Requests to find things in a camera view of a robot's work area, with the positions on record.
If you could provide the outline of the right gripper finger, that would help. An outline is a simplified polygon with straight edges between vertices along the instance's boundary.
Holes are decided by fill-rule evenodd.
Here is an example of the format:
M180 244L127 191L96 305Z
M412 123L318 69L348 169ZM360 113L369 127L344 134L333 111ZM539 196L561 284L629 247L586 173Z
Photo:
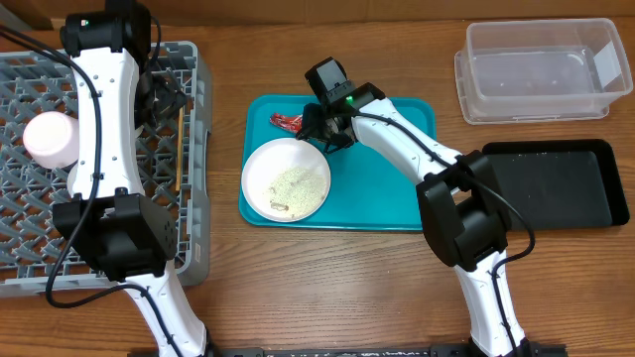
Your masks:
M341 149L347 149L355 143L354 136L345 132L334 133L325 142L323 152L332 154Z
M304 106L301 129L296 133L297 140L321 138L322 108L319 104L309 103Z

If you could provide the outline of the red snack wrapper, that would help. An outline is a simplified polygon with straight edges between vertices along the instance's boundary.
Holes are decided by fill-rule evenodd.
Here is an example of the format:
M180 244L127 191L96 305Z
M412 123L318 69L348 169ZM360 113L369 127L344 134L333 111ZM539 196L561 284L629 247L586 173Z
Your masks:
M283 115L280 113L274 113L269 119L270 123L277 128L280 128L286 132L296 135L302 130L303 127L303 115Z

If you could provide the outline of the wooden chopstick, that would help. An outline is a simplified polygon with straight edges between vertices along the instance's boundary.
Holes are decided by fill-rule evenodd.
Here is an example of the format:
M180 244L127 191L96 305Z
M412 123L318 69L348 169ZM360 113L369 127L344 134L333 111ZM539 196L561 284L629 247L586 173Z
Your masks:
M184 119L185 109L182 107L179 112L178 119L178 147L176 157L176 191L179 193L182 186L182 171L183 171L183 138L184 138Z

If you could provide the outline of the pink white bowl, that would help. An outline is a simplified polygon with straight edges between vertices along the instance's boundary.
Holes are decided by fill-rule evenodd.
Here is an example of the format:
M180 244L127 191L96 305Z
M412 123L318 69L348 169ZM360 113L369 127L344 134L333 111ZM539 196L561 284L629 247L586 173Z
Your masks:
M78 120L58 111L41 113L29 121L22 140L39 166L50 170L66 168L78 159Z

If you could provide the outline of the grey green bowl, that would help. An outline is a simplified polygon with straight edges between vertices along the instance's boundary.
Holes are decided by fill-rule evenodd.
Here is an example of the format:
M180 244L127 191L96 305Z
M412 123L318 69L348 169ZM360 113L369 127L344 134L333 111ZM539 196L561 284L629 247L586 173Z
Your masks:
M73 190L73 185L76 179L76 173L77 173L77 165L74 165L68 175L67 175L67 179L66 179L66 190L69 194L70 197L74 196L74 190Z

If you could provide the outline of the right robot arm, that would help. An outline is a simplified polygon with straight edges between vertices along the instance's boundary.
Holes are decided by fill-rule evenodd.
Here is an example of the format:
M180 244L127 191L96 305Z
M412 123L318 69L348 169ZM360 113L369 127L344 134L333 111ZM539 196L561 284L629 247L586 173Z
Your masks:
M331 154L360 143L379 153L416 187L426 241L454 269L470 315L470 342L480 356L527 356L531 345L514 311L505 266L511 219L487 158L450 149L422 132L371 83L315 84L300 139Z

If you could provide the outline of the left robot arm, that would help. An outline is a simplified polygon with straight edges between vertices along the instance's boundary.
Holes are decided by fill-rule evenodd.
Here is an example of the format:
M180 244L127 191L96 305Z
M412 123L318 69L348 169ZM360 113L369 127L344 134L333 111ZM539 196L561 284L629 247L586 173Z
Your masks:
M64 62L78 99L78 158L71 199L53 207L55 228L91 269L126 292L144 316L162 356L204 356L207 329L177 277L175 220L146 196L136 154L137 115L150 95L151 15L136 1L72 14L61 29Z

